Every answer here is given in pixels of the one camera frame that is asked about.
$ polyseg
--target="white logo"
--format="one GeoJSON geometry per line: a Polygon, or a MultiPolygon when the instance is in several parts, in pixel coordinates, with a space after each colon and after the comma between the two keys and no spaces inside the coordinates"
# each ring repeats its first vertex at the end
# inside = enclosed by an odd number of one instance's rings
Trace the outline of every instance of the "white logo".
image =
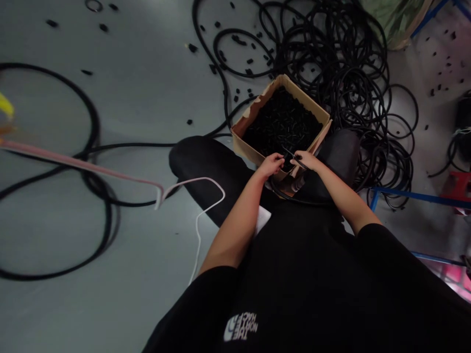
{"type": "Polygon", "coordinates": [[[256,314],[249,312],[231,317],[224,331],[224,342],[238,339],[247,340],[247,333],[257,332],[259,324],[255,322],[256,318],[256,314]]]}

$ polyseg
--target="cable pile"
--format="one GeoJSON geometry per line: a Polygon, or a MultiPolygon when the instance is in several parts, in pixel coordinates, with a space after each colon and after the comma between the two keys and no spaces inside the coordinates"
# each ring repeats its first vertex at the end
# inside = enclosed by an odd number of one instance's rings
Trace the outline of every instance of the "cable pile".
{"type": "MultiPolygon", "coordinates": [[[[223,70],[248,78],[286,74],[316,102],[330,111],[333,119],[333,129],[348,128],[358,133],[361,139],[362,155],[355,180],[355,189],[357,191],[375,185],[410,191],[413,177],[411,154],[414,147],[410,152],[407,152],[398,140],[411,136],[414,143],[413,131],[418,123],[419,110],[414,96],[407,88],[400,85],[389,85],[386,39],[380,25],[361,9],[356,0],[351,3],[342,3],[339,0],[316,0],[313,1],[312,10],[308,14],[301,14],[290,7],[289,3],[292,0],[286,0],[283,3],[270,1],[265,4],[257,0],[251,1],[259,7],[260,23],[265,35],[273,42],[276,50],[269,50],[264,45],[259,39],[262,38],[261,32],[256,36],[245,30],[233,28],[222,30],[216,35],[213,42],[213,51],[211,51],[201,33],[204,27],[200,26],[198,22],[201,0],[195,0],[193,3],[192,18],[196,34],[212,62],[211,65],[214,65],[211,68],[215,69],[221,77],[224,89],[225,122],[206,134],[206,136],[215,138],[228,135],[219,134],[219,132],[225,127],[230,128],[232,118],[240,108],[257,97],[250,97],[242,101],[229,113],[229,89],[223,70]],[[267,9],[270,7],[280,9],[278,23],[275,23],[275,20],[269,15],[267,9]],[[297,24],[293,21],[293,25],[286,29],[281,20],[285,13],[292,13],[302,22],[297,24]],[[319,19],[321,19],[322,26],[317,26],[319,19]],[[265,23],[266,20],[268,20],[269,28],[265,23]],[[370,27],[371,25],[375,26],[381,33],[381,40],[377,39],[370,27]],[[243,37],[247,37],[247,40],[250,39],[254,43],[258,43],[258,46],[264,50],[269,58],[268,64],[272,64],[273,68],[255,74],[251,70],[239,73],[227,64],[223,64],[224,60],[218,46],[221,38],[226,35],[240,36],[239,40],[241,41],[244,41],[245,38],[243,37]],[[304,76],[303,66],[306,64],[316,65],[320,69],[314,79],[307,79],[304,76]],[[380,88],[378,81],[382,81],[384,87],[380,88]],[[413,126],[410,126],[402,117],[389,113],[392,88],[394,87],[405,90],[414,101],[416,118],[413,126]],[[385,106],[384,100],[386,94],[390,97],[387,106],[385,106]],[[402,136],[393,136],[388,131],[388,117],[390,116],[399,118],[407,126],[408,132],[402,136]],[[389,167],[393,169],[393,177],[384,181],[383,177],[389,167]]],[[[83,150],[74,155],[74,158],[86,161],[94,153],[115,148],[172,147],[174,145],[173,143],[122,143],[100,146],[98,143],[100,135],[98,112],[90,98],[79,87],[65,77],[44,68],[20,63],[0,64],[0,72],[11,69],[34,70],[55,77],[82,99],[89,112],[92,127],[83,150]]],[[[68,169],[70,169],[69,166],[58,165],[49,172],[18,182],[0,191],[0,201],[25,186],[68,169]]],[[[143,207],[155,203],[154,200],[149,202],[119,200],[114,196],[109,185],[98,175],[87,171],[79,172],[87,188],[102,199],[105,205],[105,228],[98,248],[88,259],[62,271],[43,275],[23,275],[0,269],[0,277],[12,280],[40,280],[65,275],[77,270],[99,257],[107,249],[111,238],[112,205],[143,207]]],[[[392,207],[402,207],[406,202],[407,200],[399,206],[392,207]]]]}

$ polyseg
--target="hand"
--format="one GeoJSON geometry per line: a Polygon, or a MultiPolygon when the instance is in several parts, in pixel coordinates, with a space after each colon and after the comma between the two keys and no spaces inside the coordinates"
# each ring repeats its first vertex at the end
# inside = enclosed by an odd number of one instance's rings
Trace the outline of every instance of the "hand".
{"type": "MultiPolygon", "coordinates": [[[[315,172],[318,172],[319,168],[324,165],[320,160],[314,157],[310,152],[296,151],[294,154],[301,160],[301,162],[306,167],[308,167],[309,169],[312,169],[315,172]]],[[[294,165],[299,165],[298,162],[296,162],[294,159],[292,159],[289,162],[294,165]]]]}
{"type": "Polygon", "coordinates": [[[284,162],[285,160],[281,154],[271,154],[265,158],[262,165],[255,171],[255,174],[267,180],[270,176],[277,174],[280,169],[283,168],[284,162]]]}

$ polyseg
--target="yellow object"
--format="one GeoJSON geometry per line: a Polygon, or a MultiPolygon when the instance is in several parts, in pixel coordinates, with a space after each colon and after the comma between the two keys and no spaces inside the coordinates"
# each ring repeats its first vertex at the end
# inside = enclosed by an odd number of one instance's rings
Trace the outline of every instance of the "yellow object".
{"type": "Polygon", "coordinates": [[[15,130],[14,126],[12,125],[15,108],[2,93],[0,93],[0,110],[5,113],[8,120],[6,124],[0,124],[0,135],[3,135],[15,130]]]}

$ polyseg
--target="white cable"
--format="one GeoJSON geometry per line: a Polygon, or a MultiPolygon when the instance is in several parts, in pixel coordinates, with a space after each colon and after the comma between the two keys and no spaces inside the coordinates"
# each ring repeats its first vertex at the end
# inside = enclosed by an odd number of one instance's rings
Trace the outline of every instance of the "white cable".
{"type": "Polygon", "coordinates": [[[452,137],[455,137],[458,134],[463,134],[463,135],[469,134],[470,132],[471,132],[471,126],[466,127],[464,129],[457,129],[455,133],[452,135],[452,137]]]}
{"type": "Polygon", "coordinates": [[[101,175],[108,176],[108,177],[114,177],[114,178],[117,178],[117,179],[123,179],[123,180],[129,180],[129,181],[135,181],[135,182],[138,182],[138,183],[153,185],[157,189],[156,205],[154,207],[154,210],[158,210],[160,208],[162,203],[165,201],[165,198],[167,197],[167,195],[174,188],[176,188],[177,186],[187,184],[187,183],[193,182],[193,181],[199,181],[199,180],[212,181],[214,184],[216,184],[216,186],[219,188],[219,190],[221,190],[222,198],[218,202],[214,203],[212,206],[205,209],[203,212],[201,212],[196,217],[196,235],[198,236],[198,250],[196,252],[195,266],[193,267],[193,273],[191,274],[190,282],[189,282],[188,285],[191,284],[191,282],[193,281],[193,278],[195,277],[196,268],[198,267],[198,257],[200,255],[200,248],[201,248],[201,235],[200,235],[200,232],[198,230],[198,220],[199,220],[199,218],[202,214],[208,212],[214,206],[221,203],[226,197],[226,193],[224,192],[224,189],[215,180],[213,180],[209,177],[206,177],[206,176],[195,178],[195,179],[190,179],[190,180],[182,181],[182,182],[179,182],[175,185],[172,185],[165,192],[163,192],[163,187],[159,183],[152,182],[152,181],[147,181],[147,180],[143,180],[143,179],[137,179],[137,178],[128,176],[128,175],[123,174],[123,173],[115,172],[113,170],[103,168],[103,167],[100,167],[100,166],[97,166],[97,165],[94,165],[94,164],[91,164],[91,163],[88,163],[88,162],[85,162],[85,161],[82,161],[82,160],[79,160],[79,159],[75,159],[75,158],[71,158],[71,157],[68,157],[68,156],[57,154],[57,153],[54,153],[54,152],[51,152],[51,151],[43,150],[43,149],[40,149],[40,148],[37,148],[37,147],[34,147],[34,146],[19,144],[19,143],[12,142],[12,141],[3,141],[2,144],[0,144],[0,149],[13,151],[13,152],[19,152],[19,153],[23,153],[23,154],[28,154],[28,155],[32,155],[32,156],[39,157],[39,158],[44,158],[44,159],[47,159],[47,160],[50,160],[50,161],[53,161],[53,162],[58,162],[58,163],[69,165],[73,168],[87,170],[87,171],[97,173],[97,174],[101,174],[101,175]]]}
{"type": "Polygon", "coordinates": [[[192,282],[193,282],[193,278],[195,277],[195,273],[196,273],[196,268],[198,267],[198,258],[200,256],[200,248],[201,248],[201,235],[200,235],[200,232],[198,230],[198,220],[200,219],[200,216],[203,215],[204,213],[208,212],[210,209],[212,209],[214,206],[220,204],[226,197],[226,193],[224,192],[224,189],[221,187],[221,185],[219,185],[214,179],[211,179],[209,177],[200,177],[200,178],[195,178],[195,179],[190,179],[190,180],[185,180],[185,181],[182,181],[182,182],[179,182],[175,185],[172,185],[170,186],[167,190],[165,190],[165,192],[163,193],[163,196],[162,196],[162,202],[160,204],[163,203],[163,201],[165,201],[165,198],[167,197],[168,193],[170,191],[172,191],[174,188],[176,188],[177,186],[180,186],[180,185],[183,185],[183,184],[187,184],[189,182],[193,182],[193,181],[198,181],[198,180],[209,180],[209,181],[212,181],[214,184],[216,184],[216,186],[219,188],[219,190],[221,190],[222,192],[222,198],[214,203],[213,205],[211,205],[210,207],[208,207],[207,209],[205,209],[203,212],[201,212],[197,217],[196,217],[196,235],[198,236],[198,250],[196,251],[196,259],[195,259],[195,265],[193,267],[193,272],[191,273],[191,278],[190,278],[190,282],[188,283],[188,285],[190,285],[192,282]]]}

